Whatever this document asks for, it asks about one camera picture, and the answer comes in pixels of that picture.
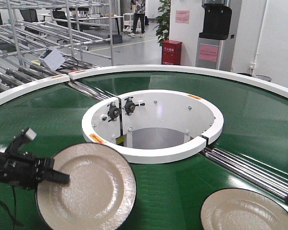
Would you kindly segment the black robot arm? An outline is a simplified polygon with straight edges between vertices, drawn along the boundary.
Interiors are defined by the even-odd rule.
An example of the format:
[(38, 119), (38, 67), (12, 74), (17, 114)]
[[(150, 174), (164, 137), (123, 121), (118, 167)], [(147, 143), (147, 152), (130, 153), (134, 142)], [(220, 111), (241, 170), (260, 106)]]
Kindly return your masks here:
[(53, 158), (38, 158), (31, 152), (20, 153), (8, 147), (0, 152), (0, 183), (32, 190), (42, 181), (66, 185), (70, 175), (54, 170)]

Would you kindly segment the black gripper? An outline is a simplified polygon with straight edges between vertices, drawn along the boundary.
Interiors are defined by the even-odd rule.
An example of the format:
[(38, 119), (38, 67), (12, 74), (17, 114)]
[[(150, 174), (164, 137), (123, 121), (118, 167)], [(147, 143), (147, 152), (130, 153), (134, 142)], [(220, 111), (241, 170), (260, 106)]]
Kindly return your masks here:
[(8, 160), (5, 164), (5, 182), (25, 190), (32, 190), (42, 181), (68, 184), (70, 175), (53, 170), (53, 158), (36, 158), (33, 161)]

